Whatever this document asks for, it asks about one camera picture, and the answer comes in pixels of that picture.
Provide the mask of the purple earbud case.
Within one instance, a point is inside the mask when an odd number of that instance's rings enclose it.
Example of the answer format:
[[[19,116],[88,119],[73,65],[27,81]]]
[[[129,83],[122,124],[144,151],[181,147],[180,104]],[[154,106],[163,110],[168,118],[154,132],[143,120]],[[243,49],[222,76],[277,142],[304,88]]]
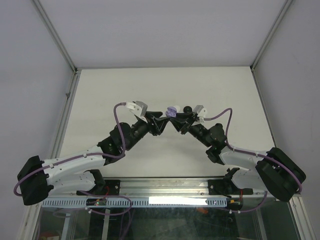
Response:
[[[175,118],[177,116],[177,113],[178,113],[177,109],[174,106],[170,106],[167,108],[165,115],[168,118]]]

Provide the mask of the black earbud case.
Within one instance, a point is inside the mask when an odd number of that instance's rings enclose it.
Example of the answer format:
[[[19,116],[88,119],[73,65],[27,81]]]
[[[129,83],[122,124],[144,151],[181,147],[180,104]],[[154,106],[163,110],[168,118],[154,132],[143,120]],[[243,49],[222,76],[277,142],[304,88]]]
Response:
[[[193,109],[192,109],[192,107],[191,106],[185,106],[184,108],[183,108],[183,112],[184,113],[191,113],[193,111]]]

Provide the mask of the white earbud case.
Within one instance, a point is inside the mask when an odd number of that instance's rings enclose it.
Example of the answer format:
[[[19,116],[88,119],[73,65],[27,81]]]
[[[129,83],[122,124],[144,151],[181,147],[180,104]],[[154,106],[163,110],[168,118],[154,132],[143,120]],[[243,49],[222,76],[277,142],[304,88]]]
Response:
[[[174,108],[176,109],[176,111],[179,113],[181,111],[181,107],[179,105],[175,105]]]

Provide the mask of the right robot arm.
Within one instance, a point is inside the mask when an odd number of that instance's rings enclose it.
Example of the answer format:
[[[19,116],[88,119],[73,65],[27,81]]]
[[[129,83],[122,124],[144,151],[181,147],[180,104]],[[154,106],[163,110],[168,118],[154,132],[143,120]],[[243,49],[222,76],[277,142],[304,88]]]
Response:
[[[204,117],[193,111],[177,113],[174,108],[169,108],[165,115],[179,133],[191,134],[208,148],[206,154],[211,162],[233,166],[224,176],[226,192],[259,189],[283,202],[302,192],[306,174],[280,148],[272,147],[268,151],[237,148],[229,144],[229,129],[220,123],[207,129],[201,123],[206,120]]]

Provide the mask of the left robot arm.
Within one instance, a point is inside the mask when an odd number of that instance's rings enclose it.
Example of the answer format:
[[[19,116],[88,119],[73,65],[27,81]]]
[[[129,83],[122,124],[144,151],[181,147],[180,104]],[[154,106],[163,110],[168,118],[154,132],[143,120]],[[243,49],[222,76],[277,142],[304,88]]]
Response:
[[[54,194],[102,193],[105,180],[99,168],[124,158],[145,135],[161,135],[169,122],[160,111],[146,111],[136,119],[133,125],[117,119],[107,138],[79,153],[51,159],[30,157],[17,175],[14,194],[31,206]]]

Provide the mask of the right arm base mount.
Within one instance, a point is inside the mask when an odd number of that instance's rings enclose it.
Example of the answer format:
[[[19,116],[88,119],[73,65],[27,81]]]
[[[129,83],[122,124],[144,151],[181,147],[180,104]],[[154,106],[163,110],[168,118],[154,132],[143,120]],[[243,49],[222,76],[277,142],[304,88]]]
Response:
[[[232,169],[228,168],[227,174],[222,178],[220,177],[218,179],[209,179],[207,181],[208,194],[210,196],[222,195],[227,198],[231,198],[232,195],[253,195],[254,192],[252,188],[238,188],[232,182],[232,177],[239,170],[239,167],[234,167]]]

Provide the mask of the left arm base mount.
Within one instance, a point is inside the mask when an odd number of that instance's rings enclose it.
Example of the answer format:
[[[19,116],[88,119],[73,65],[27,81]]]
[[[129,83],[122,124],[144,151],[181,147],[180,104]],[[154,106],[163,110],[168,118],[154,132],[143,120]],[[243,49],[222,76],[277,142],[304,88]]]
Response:
[[[85,173],[90,173],[93,176],[93,186],[89,190],[78,190],[76,192],[79,196],[118,196],[121,188],[121,181],[119,179],[105,179],[98,169],[88,170]]]

